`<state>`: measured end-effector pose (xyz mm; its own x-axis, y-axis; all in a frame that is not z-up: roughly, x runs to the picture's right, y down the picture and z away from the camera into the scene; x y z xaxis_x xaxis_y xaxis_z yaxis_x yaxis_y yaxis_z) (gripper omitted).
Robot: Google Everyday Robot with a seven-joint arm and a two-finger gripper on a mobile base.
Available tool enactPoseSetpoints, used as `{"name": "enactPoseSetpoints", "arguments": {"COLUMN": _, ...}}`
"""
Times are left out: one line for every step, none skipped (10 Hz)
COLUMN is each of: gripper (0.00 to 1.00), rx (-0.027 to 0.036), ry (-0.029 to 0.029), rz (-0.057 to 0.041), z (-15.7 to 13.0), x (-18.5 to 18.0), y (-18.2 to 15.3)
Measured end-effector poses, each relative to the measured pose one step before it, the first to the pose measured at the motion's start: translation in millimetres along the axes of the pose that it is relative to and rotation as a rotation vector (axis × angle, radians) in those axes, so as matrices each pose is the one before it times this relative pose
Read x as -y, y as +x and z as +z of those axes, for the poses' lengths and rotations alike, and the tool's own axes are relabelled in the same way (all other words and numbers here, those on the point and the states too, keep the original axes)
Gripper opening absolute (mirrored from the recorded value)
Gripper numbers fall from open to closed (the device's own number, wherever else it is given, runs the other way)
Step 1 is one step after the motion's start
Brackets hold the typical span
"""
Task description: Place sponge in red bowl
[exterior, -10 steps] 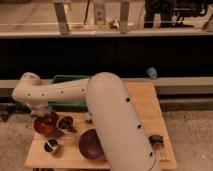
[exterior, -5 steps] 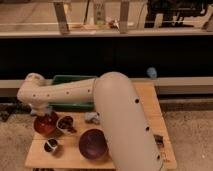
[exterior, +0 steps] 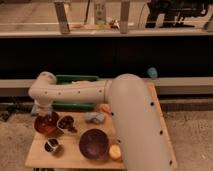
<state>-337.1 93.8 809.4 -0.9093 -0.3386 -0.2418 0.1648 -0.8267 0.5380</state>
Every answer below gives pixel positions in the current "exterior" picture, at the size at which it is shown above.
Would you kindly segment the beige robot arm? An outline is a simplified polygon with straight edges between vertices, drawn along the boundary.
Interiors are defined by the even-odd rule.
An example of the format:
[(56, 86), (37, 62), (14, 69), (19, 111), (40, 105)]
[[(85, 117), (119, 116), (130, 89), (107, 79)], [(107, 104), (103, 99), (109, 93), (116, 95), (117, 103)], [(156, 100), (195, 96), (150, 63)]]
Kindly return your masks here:
[(165, 131), (145, 81), (133, 74), (114, 79), (58, 85), (50, 72), (42, 72), (29, 96), (41, 113), (55, 101), (107, 103), (127, 171), (174, 171)]

